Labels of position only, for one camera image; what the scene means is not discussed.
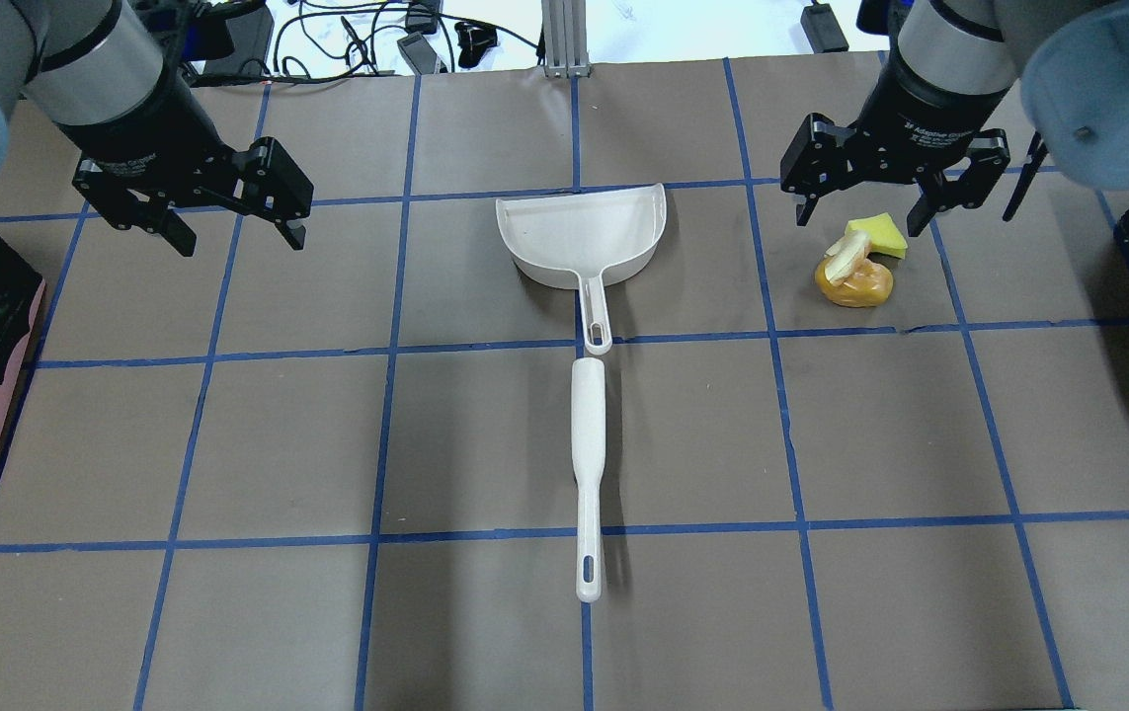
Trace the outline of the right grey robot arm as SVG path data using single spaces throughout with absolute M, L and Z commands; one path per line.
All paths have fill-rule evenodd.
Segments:
M 1010 161 L 987 121 L 1010 91 L 1034 130 L 1026 175 L 1053 158 L 1080 185 L 1129 190 L 1129 1 L 866 1 L 858 25 L 889 55 L 854 122 L 812 113 L 785 150 L 798 226 L 863 182 L 920 188 L 912 235 L 983 205 Z

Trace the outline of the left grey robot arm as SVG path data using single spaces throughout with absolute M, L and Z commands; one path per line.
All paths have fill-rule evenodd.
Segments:
M 182 76 L 194 32 L 254 1 L 0 1 L 0 167 L 10 118 L 32 100 L 80 150 L 78 194 L 113 228 L 190 256 L 181 208 L 220 207 L 305 244 L 314 185 L 271 137 L 226 144 Z

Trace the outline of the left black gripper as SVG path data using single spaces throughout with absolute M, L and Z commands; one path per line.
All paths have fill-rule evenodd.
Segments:
M 224 207 L 261 216 L 294 251 L 305 247 L 314 184 L 274 137 L 238 150 L 225 143 L 196 94 L 167 69 L 139 107 L 104 124 L 75 125 L 81 150 L 73 174 L 102 214 L 110 202 L 125 207 L 133 194 L 134 225 L 192 257 L 196 234 L 175 207 Z

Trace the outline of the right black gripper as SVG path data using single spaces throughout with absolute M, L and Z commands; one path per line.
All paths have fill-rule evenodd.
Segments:
M 1005 95 L 951 91 L 889 59 L 852 122 L 809 113 L 782 153 L 795 225 L 809 223 L 817 199 L 861 182 L 920 188 L 905 219 L 911 238 L 949 208 L 983 205 L 1010 161 L 1006 131 L 984 126 Z

